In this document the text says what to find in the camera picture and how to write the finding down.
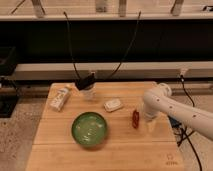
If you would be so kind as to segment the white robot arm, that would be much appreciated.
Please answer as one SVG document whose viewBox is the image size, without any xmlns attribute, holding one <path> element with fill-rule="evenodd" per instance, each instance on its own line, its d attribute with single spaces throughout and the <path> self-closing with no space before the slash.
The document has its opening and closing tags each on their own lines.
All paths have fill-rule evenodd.
<svg viewBox="0 0 213 171">
<path fill-rule="evenodd" d="M 172 90 L 165 83 L 145 91 L 142 97 L 145 117 L 152 120 L 162 112 L 213 141 L 213 113 L 175 101 L 171 95 Z"/>
</svg>

